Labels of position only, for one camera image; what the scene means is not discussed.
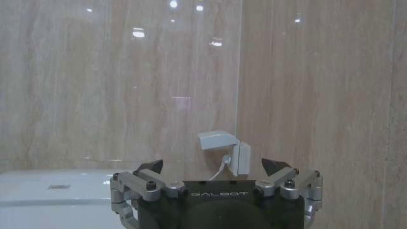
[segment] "logo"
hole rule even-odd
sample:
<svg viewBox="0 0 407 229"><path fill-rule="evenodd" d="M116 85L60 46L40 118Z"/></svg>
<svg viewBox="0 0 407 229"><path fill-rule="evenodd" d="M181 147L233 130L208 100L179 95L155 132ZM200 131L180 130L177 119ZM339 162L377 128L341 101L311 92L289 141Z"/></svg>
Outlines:
<svg viewBox="0 0 407 229"><path fill-rule="evenodd" d="M229 198L229 197L248 197L248 192L192 192L192 197L200 197L200 198Z"/></svg>

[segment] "white wall-mounted device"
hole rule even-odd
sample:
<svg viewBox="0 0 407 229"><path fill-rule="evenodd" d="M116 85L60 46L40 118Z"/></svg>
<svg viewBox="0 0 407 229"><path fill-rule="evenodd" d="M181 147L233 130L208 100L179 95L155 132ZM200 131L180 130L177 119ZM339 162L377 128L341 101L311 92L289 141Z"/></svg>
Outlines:
<svg viewBox="0 0 407 229"><path fill-rule="evenodd" d="M228 168L233 176L248 175L251 156L249 145L240 142L239 139L225 131L200 133L197 137L201 150L232 146L233 151L231 153L231 163L228 164Z"/></svg>

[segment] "white cable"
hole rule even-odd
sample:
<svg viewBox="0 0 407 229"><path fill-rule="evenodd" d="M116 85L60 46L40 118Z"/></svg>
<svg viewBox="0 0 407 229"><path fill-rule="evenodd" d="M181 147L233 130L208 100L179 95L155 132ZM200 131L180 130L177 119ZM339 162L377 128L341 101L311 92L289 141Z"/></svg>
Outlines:
<svg viewBox="0 0 407 229"><path fill-rule="evenodd" d="M209 180L213 180L217 177L217 175L224 170L224 166L228 165L229 163L231 163L231 156L229 155L224 155L223 159L221 159L221 164L220 164L220 167L219 167L219 171L215 173L215 175L211 177Z"/></svg>

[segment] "beige wall tile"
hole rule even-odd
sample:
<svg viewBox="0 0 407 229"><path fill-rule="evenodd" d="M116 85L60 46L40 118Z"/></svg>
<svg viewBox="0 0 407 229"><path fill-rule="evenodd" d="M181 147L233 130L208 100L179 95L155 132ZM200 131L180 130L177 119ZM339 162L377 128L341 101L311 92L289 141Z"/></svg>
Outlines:
<svg viewBox="0 0 407 229"><path fill-rule="evenodd" d="M32 169L30 163L21 160L0 160L0 173L9 170L26 170Z"/></svg>
<svg viewBox="0 0 407 229"><path fill-rule="evenodd" d="M407 228L407 2L397 0L393 26L393 74L384 227Z"/></svg>
<svg viewBox="0 0 407 229"><path fill-rule="evenodd" d="M184 169L197 133L235 131L240 0L16 0L0 13L0 159Z"/></svg>
<svg viewBox="0 0 407 229"><path fill-rule="evenodd" d="M267 157L319 169L315 228L379 229L392 2L245 0L243 9L237 133L252 167Z"/></svg>

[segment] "robotic hand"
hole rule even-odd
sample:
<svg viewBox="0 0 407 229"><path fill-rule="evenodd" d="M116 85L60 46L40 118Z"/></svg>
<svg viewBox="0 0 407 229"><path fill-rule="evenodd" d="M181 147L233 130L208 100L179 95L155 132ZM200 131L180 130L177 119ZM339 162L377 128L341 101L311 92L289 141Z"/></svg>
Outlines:
<svg viewBox="0 0 407 229"><path fill-rule="evenodd" d="M173 183L160 175L161 160L143 164L111 178L112 211L127 229L308 229L321 208L321 175L285 162L261 163L260 181Z"/></svg>

